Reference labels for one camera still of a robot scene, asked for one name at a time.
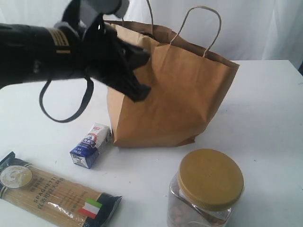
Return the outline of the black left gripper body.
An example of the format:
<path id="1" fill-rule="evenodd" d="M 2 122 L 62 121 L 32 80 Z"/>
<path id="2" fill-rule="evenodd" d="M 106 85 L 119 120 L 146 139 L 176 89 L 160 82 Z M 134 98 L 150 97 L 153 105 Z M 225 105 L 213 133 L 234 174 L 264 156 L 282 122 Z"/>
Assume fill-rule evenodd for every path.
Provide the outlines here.
<path id="1" fill-rule="evenodd" d="M 55 80 L 94 78 L 109 87 L 133 86 L 133 46 L 121 40 L 111 25 L 95 20 L 90 26 L 72 27 L 60 21 L 54 27 L 76 34 L 79 41 L 73 62 L 61 72 L 56 70 Z"/>

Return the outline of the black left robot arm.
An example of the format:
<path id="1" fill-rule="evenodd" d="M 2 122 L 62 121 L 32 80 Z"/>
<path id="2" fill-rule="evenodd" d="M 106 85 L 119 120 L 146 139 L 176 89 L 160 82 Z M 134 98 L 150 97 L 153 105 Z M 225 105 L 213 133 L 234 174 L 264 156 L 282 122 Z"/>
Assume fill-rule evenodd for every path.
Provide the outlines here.
<path id="1" fill-rule="evenodd" d="M 1 24 L 1 87 L 39 81 L 92 80 L 126 95 L 144 100 L 148 85 L 139 82 L 135 70 L 149 61 L 147 50 L 120 39 L 104 21 L 90 26 L 58 22 L 54 27 Z"/>

